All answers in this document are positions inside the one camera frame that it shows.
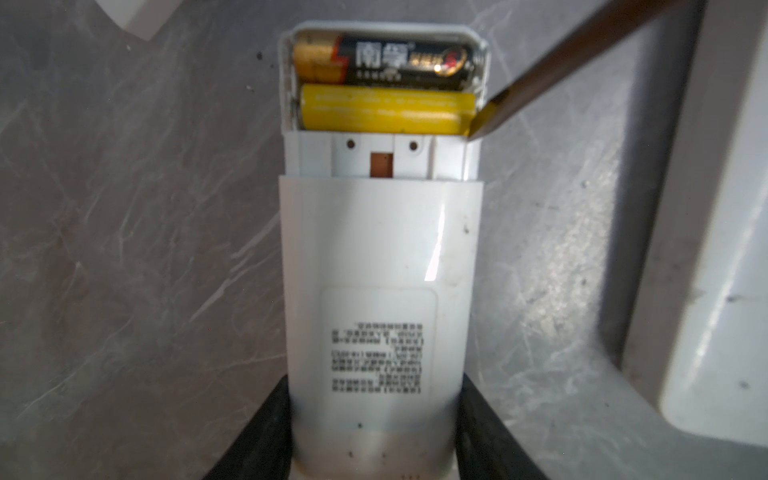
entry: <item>white plastic object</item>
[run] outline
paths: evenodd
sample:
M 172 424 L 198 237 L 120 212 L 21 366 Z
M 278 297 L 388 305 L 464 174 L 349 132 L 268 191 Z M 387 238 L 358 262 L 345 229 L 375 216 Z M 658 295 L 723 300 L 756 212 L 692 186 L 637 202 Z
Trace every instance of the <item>white plastic object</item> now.
M 283 38 L 280 178 L 294 458 L 312 478 L 429 480 L 452 464 L 482 183 L 465 137 L 303 131 L 304 28 L 469 41 L 462 26 L 311 22 Z M 470 87 L 485 93 L 485 66 Z M 372 153 L 392 178 L 370 178 Z
M 151 40 L 183 0 L 96 0 L 118 27 Z
M 707 3 L 623 362 L 672 425 L 765 446 L 767 26 Z

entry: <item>marble surface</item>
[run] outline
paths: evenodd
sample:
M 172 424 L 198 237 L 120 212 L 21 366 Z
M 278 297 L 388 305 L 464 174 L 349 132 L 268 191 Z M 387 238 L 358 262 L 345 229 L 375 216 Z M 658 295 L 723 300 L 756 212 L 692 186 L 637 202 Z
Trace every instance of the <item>marble surface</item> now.
M 187 0 L 151 42 L 92 0 L 0 4 L 0 478 L 199 478 L 285 373 L 276 40 L 469 23 L 494 91 L 598 0 Z M 697 5 L 483 145 L 466 369 L 553 479 L 765 478 L 667 425 L 621 354 Z

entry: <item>rectangular slot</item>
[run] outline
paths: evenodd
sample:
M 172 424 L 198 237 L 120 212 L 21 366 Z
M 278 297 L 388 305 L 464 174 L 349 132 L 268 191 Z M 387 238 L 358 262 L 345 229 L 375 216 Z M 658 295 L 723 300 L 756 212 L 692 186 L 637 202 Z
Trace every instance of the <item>rectangular slot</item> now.
M 394 154 L 371 152 L 371 178 L 392 178 Z

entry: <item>yellow battery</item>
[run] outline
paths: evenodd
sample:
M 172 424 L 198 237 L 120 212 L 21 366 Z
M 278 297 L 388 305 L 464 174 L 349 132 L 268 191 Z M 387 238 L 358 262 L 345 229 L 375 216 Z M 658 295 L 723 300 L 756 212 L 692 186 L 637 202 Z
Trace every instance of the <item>yellow battery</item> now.
M 319 84 L 301 89 L 307 130 L 466 135 L 474 116 L 473 94 Z

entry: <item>battery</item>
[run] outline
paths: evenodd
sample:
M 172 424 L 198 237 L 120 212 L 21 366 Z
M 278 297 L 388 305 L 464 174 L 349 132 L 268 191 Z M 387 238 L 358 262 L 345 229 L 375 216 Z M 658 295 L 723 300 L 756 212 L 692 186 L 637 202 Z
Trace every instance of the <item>battery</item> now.
M 470 45 L 305 31 L 293 43 L 293 66 L 305 82 L 460 91 L 479 56 Z
M 475 96 L 456 91 L 322 84 L 301 88 L 307 130 L 466 135 L 474 116 Z

